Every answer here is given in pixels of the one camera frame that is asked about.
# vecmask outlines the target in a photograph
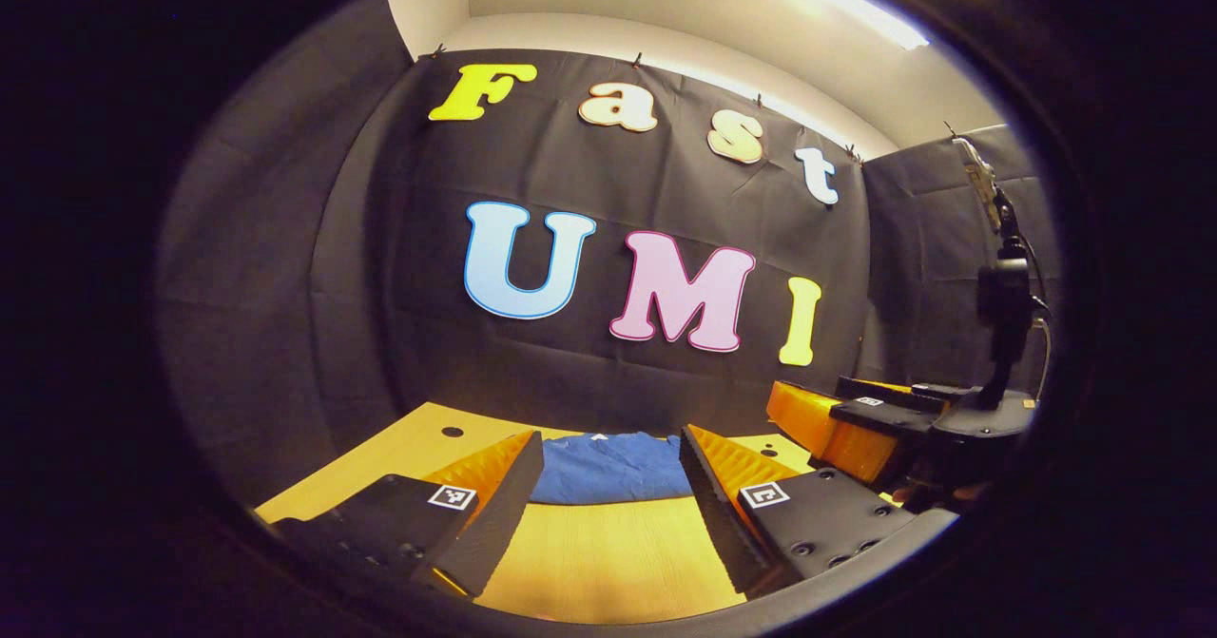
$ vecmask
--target letter m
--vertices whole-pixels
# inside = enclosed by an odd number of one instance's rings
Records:
[[[690,346],[717,353],[740,347],[735,320],[740,314],[744,279],[756,267],[756,258],[736,248],[718,248],[689,281],[677,242],[671,236],[634,231],[626,237],[626,245],[634,252],[634,276],[624,312],[608,325],[613,336],[628,341],[647,341],[655,336],[650,321],[654,302],[668,343],[680,338],[701,310],[701,323],[689,332]]]

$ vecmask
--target blue cloth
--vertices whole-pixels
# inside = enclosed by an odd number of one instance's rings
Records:
[[[544,441],[542,452],[545,465],[533,503],[596,505],[692,494],[675,436],[584,433]]]

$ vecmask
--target wooden table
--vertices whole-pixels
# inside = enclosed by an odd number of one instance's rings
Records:
[[[458,438],[444,427],[464,431]],[[386,474],[422,477],[521,431],[579,432],[492,419],[425,403],[347,455],[256,511],[268,522],[312,519]],[[778,433],[735,438],[807,472],[807,450]],[[477,604],[581,623],[635,623],[702,614],[744,601],[727,577],[690,498],[525,509]]]

